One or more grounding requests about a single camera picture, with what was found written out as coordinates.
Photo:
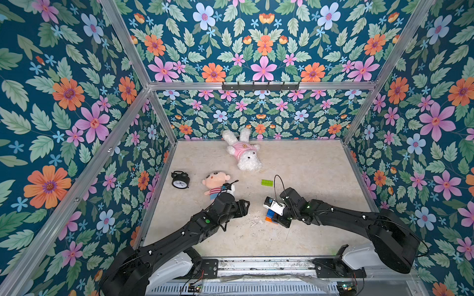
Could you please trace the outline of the green lego brick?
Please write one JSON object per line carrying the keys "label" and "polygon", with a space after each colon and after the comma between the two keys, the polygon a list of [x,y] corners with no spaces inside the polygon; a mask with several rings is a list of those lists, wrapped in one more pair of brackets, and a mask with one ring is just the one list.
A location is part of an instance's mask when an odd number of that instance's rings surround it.
{"label": "green lego brick", "polygon": [[274,182],[272,180],[261,180],[261,185],[266,187],[273,187]]}

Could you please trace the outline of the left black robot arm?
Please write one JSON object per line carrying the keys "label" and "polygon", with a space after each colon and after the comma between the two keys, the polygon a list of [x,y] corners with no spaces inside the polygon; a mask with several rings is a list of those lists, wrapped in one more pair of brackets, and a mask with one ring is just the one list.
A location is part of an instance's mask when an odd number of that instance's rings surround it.
{"label": "left black robot arm", "polygon": [[248,214],[250,202],[237,201],[221,193],[210,206],[194,214],[183,227],[147,246],[127,246],[115,257],[99,283],[104,296],[145,296],[174,278],[198,270],[202,258],[193,247],[208,239],[227,223]]}

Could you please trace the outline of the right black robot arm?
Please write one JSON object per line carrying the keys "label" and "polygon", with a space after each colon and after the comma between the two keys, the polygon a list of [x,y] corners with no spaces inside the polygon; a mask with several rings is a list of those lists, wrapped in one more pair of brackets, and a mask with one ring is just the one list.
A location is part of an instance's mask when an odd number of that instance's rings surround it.
{"label": "right black robot arm", "polygon": [[401,219],[389,210],[358,212],[335,207],[321,200],[307,201],[289,187],[280,194],[271,221],[289,228],[294,220],[330,226],[358,234],[368,239],[381,262],[393,271],[408,274],[412,269],[418,248],[422,242]]}

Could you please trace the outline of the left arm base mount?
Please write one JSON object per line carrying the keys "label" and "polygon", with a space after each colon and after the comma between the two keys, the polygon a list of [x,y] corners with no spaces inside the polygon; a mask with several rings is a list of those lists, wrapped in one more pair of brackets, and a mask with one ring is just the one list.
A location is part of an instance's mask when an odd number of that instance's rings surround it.
{"label": "left arm base mount", "polygon": [[191,269],[186,274],[186,278],[215,279],[218,273],[217,259],[204,259],[193,248],[185,250],[185,254],[190,257]]}

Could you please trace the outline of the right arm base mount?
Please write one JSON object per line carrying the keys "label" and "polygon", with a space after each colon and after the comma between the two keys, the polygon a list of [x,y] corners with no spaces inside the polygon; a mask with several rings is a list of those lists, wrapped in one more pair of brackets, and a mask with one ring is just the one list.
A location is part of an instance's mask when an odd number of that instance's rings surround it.
{"label": "right arm base mount", "polygon": [[348,244],[342,245],[332,257],[317,257],[312,260],[318,278],[365,279],[367,277],[364,268],[354,270],[344,263],[343,253],[348,247]]}

